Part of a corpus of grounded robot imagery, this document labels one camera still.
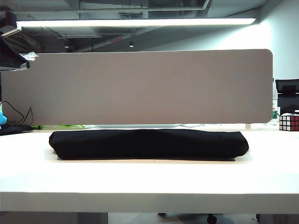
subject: blue toy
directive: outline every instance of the blue toy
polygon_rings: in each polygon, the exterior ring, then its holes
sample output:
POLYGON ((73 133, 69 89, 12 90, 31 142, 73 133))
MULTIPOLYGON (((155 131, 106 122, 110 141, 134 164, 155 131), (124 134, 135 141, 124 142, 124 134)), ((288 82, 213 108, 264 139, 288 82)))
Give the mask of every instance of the blue toy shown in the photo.
POLYGON ((0 111, 0 130, 1 130, 1 125, 6 124, 7 118, 3 116, 3 112, 0 111))

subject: folded black t-shirt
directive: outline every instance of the folded black t-shirt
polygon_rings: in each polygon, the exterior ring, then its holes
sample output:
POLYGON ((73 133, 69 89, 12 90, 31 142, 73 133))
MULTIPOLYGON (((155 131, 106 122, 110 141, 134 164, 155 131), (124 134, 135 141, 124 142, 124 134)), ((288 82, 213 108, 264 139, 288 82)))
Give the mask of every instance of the folded black t-shirt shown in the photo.
POLYGON ((65 160, 235 158, 249 149, 240 132, 187 129, 60 131, 49 144, 65 160))

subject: fluorescent light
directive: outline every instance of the fluorescent light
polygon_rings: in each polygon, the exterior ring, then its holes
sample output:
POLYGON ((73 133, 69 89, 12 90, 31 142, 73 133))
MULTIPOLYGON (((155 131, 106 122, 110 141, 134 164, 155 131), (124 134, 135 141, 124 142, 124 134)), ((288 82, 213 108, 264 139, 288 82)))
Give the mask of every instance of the fluorescent light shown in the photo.
POLYGON ((204 26, 249 25, 254 18, 225 19, 160 19, 160 20, 51 20, 17 21, 17 27, 149 27, 149 26, 204 26))

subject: white desk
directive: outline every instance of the white desk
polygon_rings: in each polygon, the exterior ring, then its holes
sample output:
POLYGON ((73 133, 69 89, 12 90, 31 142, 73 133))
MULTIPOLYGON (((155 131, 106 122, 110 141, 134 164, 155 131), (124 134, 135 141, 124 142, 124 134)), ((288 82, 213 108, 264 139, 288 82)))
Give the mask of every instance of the white desk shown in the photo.
POLYGON ((299 133, 242 133, 234 162, 59 161, 51 132, 0 136, 0 211, 299 214, 299 133))

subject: fabric partition panel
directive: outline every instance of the fabric partition panel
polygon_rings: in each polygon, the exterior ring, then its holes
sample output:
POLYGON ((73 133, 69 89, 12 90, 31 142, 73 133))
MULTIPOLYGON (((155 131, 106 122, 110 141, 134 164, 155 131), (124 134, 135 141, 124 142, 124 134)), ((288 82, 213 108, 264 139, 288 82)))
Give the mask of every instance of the fabric partition panel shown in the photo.
POLYGON ((39 54, 1 80, 36 125, 265 123, 272 76, 272 53, 247 49, 39 54))

